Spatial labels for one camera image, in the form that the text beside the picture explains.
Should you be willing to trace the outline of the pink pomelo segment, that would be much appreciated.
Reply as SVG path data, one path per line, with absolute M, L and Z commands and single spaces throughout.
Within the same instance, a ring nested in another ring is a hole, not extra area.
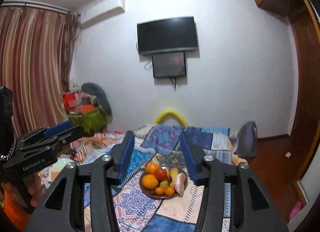
M 180 195 L 183 196 L 184 193 L 184 183 L 185 183 L 186 177 L 184 173 L 179 173 L 174 180 L 174 188 L 175 191 Z

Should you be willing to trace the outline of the small mandarin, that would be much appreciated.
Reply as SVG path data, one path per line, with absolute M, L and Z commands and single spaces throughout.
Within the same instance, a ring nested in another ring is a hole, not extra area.
M 155 194 L 158 195 L 158 196 L 164 195 L 164 188 L 163 187 L 157 187 L 155 189 Z
M 175 194 L 175 188 L 173 186 L 167 186 L 164 189 L 164 194 L 166 196 L 172 196 Z

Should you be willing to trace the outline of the red tomato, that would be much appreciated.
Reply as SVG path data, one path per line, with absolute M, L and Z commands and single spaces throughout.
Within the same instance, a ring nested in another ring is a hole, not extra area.
M 164 181 L 167 179 L 168 173 L 167 173 L 166 169 L 160 168 L 160 169 L 156 170 L 153 175 L 157 180 Z

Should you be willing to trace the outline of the green bag with clutter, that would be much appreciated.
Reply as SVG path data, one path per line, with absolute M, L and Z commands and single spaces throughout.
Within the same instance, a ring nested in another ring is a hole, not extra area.
M 102 133 L 107 128 L 107 116 L 99 104 L 98 98 L 82 91 L 65 92 L 63 105 L 69 121 L 84 129 L 86 136 Z

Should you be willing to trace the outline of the purple grey backpack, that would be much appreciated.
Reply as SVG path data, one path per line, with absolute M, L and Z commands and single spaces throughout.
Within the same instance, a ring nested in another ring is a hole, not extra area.
M 245 123 L 236 136 L 238 138 L 238 147 L 235 153 L 241 158 L 254 158 L 258 142 L 258 131 L 255 121 Z

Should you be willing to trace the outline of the green yellow fruit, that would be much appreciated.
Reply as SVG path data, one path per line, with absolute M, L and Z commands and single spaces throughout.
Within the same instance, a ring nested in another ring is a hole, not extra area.
M 163 180 L 160 182 L 159 187 L 166 188 L 169 186 L 169 182 L 167 180 Z

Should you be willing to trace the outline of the large orange front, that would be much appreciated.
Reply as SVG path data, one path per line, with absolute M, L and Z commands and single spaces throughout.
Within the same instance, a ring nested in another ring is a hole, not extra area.
M 146 174 L 142 177 L 142 186 L 148 190 L 154 190 L 159 185 L 158 179 L 152 174 Z

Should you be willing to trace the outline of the large orange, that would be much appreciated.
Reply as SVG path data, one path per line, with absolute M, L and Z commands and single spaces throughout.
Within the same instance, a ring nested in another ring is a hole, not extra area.
M 157 170 L 159 170 L 161 167 L 158 164 L 155 163 L 148 163 L 145 167 L 145 172 L 147 174 L 154 174 Z
M 142 186 L 148 190 L 154 190 L 159 185 L 158 179 L 152 174 L 146 174 L 142 177 Z

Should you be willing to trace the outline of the large orange back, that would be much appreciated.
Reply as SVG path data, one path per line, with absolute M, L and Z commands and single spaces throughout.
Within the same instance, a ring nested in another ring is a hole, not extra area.
M 145 167 L 145 172 L 147 174 L 154 174 L 157 170 L 159 170 L 161 167 L 158 164 L 155 163 L 148 163 Z

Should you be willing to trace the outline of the patchwork patterned bedspread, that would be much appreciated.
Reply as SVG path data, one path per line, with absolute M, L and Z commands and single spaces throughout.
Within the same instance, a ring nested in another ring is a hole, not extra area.
M 189 178 L 184 194 L 171 199 L 154 198 L 140 188 L 139 180 L 148 164 L 172 165 L 188 173 L 180 151 L 178 134 L 187 131 L 194 143 L 202 146 L 219 161 L 232 164 L 229 129 L 226 127 L 183 127 L 144 125 L 136 131 L 135 148 L 128 174 L 120 186 L 112 188 L 114 209 L 120 231 L 194 231 L 200 212 L 204 186 L 196 186 Z M 78 165 L 89 164 L 122 142 L 124 134 L 116 131 L 96 133 L 80 138 L 63 149 L 59 158 L 69 158 Z M 49 188 L 55 176 L 70 160 L 58 163 L 40 172 L 42 185 Z

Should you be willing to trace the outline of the striped brown curtain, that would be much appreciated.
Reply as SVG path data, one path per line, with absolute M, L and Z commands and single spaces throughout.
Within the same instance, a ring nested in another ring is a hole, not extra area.
M 1 85 L 13 92 L 18 136 L 68 119 L 63 93 L 79 14 L 28 7 L 1 7 Z

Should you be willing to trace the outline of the brown wooden door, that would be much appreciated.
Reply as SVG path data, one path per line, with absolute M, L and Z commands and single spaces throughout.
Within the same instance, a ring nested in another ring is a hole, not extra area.
M 295 180 L 302 179 L 319 141 L 319 20 L 310 0 L 289 16 L 298 60 L 298 99 L 291 143 L 302 156 Z

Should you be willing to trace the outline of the white air conditioner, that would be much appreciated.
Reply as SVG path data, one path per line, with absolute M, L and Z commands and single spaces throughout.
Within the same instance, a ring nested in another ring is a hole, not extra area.
M 125 12 L 125 0 L 104 0 L 84 8 L 80 14 L 81 28 L 91 27 L 101 21 Z

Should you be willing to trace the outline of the grey panel under television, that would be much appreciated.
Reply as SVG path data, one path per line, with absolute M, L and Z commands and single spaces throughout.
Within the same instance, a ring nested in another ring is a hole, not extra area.
M 184 52 L 170 52 L 152 55 L 154 78 L 180 78 L 187 75 Z

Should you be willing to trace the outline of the yellow curved bed rail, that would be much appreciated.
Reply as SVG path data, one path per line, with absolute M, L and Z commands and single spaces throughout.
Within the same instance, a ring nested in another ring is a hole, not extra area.
M 162 110 L 156 119 L 153 121 L 154 124 L 163 124 L 167 119 L 174 119 L 182 126 L 189 126 L 184 116 L 172 107 L 165 108 Z

